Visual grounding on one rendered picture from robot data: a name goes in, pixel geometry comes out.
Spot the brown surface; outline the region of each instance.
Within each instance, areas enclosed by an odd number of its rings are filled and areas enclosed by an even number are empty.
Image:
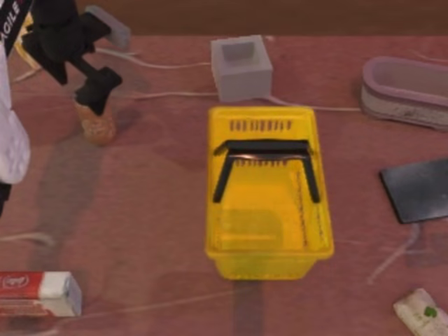
[[[445,0],[77,0],[138,35],[447,34]]]
[[[201,62],[209,58],[209,40],[136,38],[132,49],[159,64]],[[277,97],[356,106],[354,82],[370,57],[411,57],[410,49],[443,57],[448,41],[280,37],[267,46]],[[13,86],[15,109],[31,137],[32,162],[13,190],[0,233],[42,231],[57,245],[1,243],[0,268],[75,272],[85,315],[59,322],[59,335],[404,336],[409,333],[391,305],[408,291],[423,286],[448,308],[443,220],[428,225],[419,243],[435,251],[403,256],[372,286],[366,284],[410,234],[409,226],[397,224],[378,171],[445,157],[448,134],[362,113],[318,111],[335,256],[301,281],[231,283],[219,278],[204,254],[207,110],[217,103],[118,97],[212,91],[209,68],[154,71],[103,55],[94,59],[125,80],[111,101],[120,134],[106,148],[84,141],[67,97],[70,88],[58,87],[44,73]],[[14,56],[10,68],[18,75],[26,66]],[[72,79],[74,88],[81,78]]]

